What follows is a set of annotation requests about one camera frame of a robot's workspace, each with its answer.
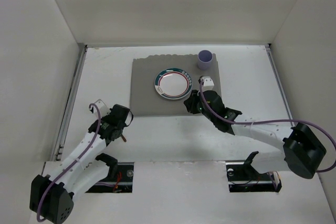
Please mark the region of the grey cloth placemat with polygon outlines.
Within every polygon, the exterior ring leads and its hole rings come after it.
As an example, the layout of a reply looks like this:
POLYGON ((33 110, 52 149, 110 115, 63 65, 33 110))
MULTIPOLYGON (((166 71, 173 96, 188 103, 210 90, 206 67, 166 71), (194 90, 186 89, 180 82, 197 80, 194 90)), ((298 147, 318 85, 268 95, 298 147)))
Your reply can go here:
POLYGON ((218 61, 215 54, 206 70, 198 68, 198 55, 150 55, 134 59, 132 64, 130 109, 134 116, 181 116, 189 115, 183 102, 169 100, 158 94, 154 82, 156 76, 168 68, 179 68, 191 76, 192 89, 199 88, 199 77, 209 76, 214 81, 213 90, 222 95, 218 61))

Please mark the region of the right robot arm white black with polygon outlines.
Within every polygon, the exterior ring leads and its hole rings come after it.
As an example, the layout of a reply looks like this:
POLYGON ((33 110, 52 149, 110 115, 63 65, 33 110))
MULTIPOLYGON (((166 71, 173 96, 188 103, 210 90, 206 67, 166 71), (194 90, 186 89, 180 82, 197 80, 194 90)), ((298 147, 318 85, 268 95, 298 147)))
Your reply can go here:
POLYGON ((257 124, 241 111, 224 106, 215 91, 192 90, 184 102, 191 114, 202 114, 221 132, 244 136, 275 148, 263 153, 252 151, 244 164, 260 174, 291 171, 299 177, 312 179, 326 154, 326 148, 304 123, 289 127, 279 123, 257 124))

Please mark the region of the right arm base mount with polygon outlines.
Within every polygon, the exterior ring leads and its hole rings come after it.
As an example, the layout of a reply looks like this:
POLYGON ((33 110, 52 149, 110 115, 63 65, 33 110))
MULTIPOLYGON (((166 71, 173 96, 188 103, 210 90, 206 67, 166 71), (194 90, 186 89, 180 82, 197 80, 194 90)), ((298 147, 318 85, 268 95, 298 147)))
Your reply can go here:
POLYGON ((230 193, 279 193, 282 189, 278 172, 260 174, 243 163, 228 163, 226 171, 230 193))

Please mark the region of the lilac plastic cup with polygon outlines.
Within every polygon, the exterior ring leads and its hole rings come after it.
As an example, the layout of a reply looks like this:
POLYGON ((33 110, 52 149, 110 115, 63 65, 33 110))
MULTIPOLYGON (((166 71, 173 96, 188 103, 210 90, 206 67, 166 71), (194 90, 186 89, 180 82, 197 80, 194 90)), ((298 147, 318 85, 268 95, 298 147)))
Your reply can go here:
POLYGON ((197 65, 201 70, 207 70, 211 67, 213 54, 208 50, 202 50, 197 56, 197 65))

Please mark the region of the white plate green red rim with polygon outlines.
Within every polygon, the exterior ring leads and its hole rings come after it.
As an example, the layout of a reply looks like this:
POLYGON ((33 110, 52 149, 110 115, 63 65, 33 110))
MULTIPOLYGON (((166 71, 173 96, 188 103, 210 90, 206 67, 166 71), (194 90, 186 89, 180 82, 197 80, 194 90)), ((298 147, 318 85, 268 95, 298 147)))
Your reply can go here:
POLYGON ((191 92, 192 86, 191 75, 180 68, 162 70, 154 79, 156 92, 168 100, 180 100, 186 97, 191 92))

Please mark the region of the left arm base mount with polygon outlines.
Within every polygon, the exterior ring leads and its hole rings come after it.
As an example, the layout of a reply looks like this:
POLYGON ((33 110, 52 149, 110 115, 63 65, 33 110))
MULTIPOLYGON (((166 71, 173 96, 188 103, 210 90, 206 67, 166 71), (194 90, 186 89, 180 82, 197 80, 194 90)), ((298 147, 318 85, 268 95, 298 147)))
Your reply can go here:
POLYGON ((115 172, 109 171, 108 176, 93 185, 87 193, 132 193, 133 176, 134 163, 118 163, 115 172))

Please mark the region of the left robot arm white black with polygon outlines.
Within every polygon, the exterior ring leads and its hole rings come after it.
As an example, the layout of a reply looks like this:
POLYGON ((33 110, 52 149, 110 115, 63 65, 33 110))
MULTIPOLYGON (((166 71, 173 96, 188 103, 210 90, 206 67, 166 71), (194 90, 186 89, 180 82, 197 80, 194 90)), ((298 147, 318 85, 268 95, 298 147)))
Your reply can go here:
POLYGON ((119 104, 108 108, 100 100, 89 104, 89 110, 97 119, 77 147, 52 172, 37 175, 31 183, 29 208, 38 223, 64 223, 75 201, 92 187, 106 186, 116 192, 127 176, 118 168, 118 160, 103 151, 123 136, 133 121, 131 110, 119 104))

